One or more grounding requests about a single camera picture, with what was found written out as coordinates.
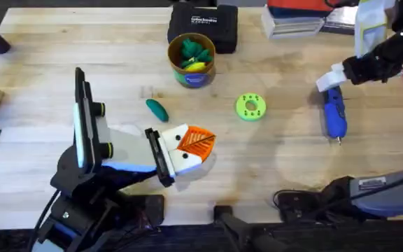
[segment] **black box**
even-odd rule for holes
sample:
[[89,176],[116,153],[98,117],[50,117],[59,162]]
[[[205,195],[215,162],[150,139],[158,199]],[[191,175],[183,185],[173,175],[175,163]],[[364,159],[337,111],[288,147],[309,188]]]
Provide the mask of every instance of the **black box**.
[[237,45],[237,7],[219,5],[217,9],[195,8],[189,3],[175,3],[167,40],[196,32],[210,38],[217,53],[233,53]]

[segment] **wooden table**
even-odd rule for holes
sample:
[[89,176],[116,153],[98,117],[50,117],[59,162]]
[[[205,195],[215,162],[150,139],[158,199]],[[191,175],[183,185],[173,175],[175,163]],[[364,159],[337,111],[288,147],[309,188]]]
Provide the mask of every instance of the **wooden table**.
[[[403,169],[403,80],[343,86],[348,135],[323,136],[315,80],[353,54],[353,37],[319,34],[268,41],[260,8],[239,10],[239,44],[217,55],[212,85],[179,85],[167,62],[170,8],[12,8],[0,32],[13,45],[0,56],[0,228],[32,228],[54,189],[58,157],[71,145],[74,69],[107,105],[111,127],[140,134],[182,123],[217,134],[211,168],[162,189],[157,179],[129,189],[166,196],[165,225],[212,221],[216,203],[248,222],[278,221],[270,207],[280,189],[321,189],[340,176]],[[257,122],[241,120],[236,98],[267,101]],[[161,123],[147,108],[167,109]]]

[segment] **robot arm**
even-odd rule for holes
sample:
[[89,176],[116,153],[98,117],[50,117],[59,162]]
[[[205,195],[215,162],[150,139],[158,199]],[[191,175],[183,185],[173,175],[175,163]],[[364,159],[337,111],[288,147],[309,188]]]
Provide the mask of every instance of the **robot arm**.
[[317,80],[320,92],[341,85],[346,80],[359,85],[367,81],[382,81],[396,76],[403,65],[403,0],[397,3],[397,16],[392,24],[396,32],[386,41],[361,58],[356,56],[345,59],[341,64],[332,67],[331,72]]
[[215,135],[207,130],[181,125],[134,136],[108,128],[105,111],[105,104],[93,102],[90,84],[77,68],[74,143],[58,161],[50,183],[59,197],[50,200],[50,215],[39,229],[42,218],[38,221],[38,239],[35,244],[31,239],[29,251],[97,251],[116,230],[161,224],[162,195],[131,196],[119,189],[154,176],[169,187],[212,151]]

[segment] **green ring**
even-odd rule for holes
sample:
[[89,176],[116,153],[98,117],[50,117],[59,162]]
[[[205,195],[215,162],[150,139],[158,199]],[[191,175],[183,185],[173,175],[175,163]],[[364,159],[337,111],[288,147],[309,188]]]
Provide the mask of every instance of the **green ring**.
[[[246,103],[251,102],[255,105],[255,110],[250,111],[246,108]],[[265,111],[267,110],[267,105],[265,104],[264,98],[262,98],[258,94],[246,93],[236,101],[236,113],[240,118],[248,121],[259,120],[262,116],[264,116]]]

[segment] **white plastic part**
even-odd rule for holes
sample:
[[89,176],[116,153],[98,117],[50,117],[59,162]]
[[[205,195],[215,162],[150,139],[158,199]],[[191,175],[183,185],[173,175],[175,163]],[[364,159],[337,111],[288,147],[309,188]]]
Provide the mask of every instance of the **white plastic part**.
[[180,145],[181,140],[183,140],[183,137],[186,135],[188,130],[189,126],[187,124],[183,124],[173,129],[163,131],[161,133],[161,137],[164,139],[167,149],[170,151],[175,150],[178,145]]
[[193,170],[203,162],[201,157],[177,149],[188,130],[189,126],[187,124],[184,124],[173,129],[168,129],[161,133],[161,137],[164,139],[164,144],[167,148],[167,151],[169,152],[169,158],[175,176]]
[[388,19],[386,8],[394,6],[393,0],[361,1],[355,16],[355,56],[371,52],[387,38]]
[[341,85],[347,79],[343,71],[330,71],[316,81],[318,91],[324,92]]
[[342,63],[333,64],[330,66],[333,71],[344,71],[344,66]]
[[263,8],[261,21],[269,39],[314,36],[325,24],[322,17],[274,18],[268,5]]
[[147,138],[135,136],[115,129],[110,129],[113,144],[113,157],[102,161],[102,165],[118,171],[153,172],[156,170],[155,159]]
[[178,149],[169,151],[169,156],[177,176],[192,171],[202,164],[201,157]]

